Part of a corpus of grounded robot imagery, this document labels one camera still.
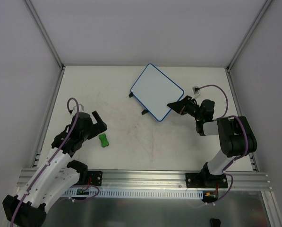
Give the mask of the green whiteboard eraser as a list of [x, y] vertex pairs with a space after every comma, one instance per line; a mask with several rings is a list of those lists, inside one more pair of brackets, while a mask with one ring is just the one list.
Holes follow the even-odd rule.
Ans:
[[99, 140], [100, 140], [100, 143], [101, 143], [101, 146], [103, 148], [109, 146], [109, 142], [108, 142], [108, 139], [107, 139], [107, 136], [105, 133], [102, 133], [98, 136]]

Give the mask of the blue framed whiteboard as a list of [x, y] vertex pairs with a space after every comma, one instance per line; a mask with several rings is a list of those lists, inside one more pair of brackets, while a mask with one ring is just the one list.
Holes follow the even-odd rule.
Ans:
[[167, 104], [179, 101], [184, 94], [183, 88], [149, 63], [130, 88], [129, 97], [135, 97], [145, 111], [161, 122], [171, 111]]

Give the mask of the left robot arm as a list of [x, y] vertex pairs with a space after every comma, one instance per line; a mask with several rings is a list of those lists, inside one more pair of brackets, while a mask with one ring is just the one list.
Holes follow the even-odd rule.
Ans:
[[87, 140], [107, 130], [107, 124], [94, 111], [71, 111], [72, 121], [57, 135], [45, 161], [16, 195], [7, 195], [2, 202], [10, 225], [40, 227], [61, 197], [75, 184], [88, 180], [88, 166], [73, 160], [73, 155]]

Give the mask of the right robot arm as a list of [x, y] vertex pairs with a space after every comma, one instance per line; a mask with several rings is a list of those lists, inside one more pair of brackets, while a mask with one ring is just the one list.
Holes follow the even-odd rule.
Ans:
[[213, 119], [214, 101], [205, 99], [200, 105], [190, 96], [167, 106], [180, 115], [189, 114], [196, 120], [196, 131], [201, 136], [217, 135], [220, 150], [206, 162], [199, 173], [187, 173], [187, 188], [228, 188], [226, 170], [233, 162], [253, 153], [257, 141], [244, 116]]

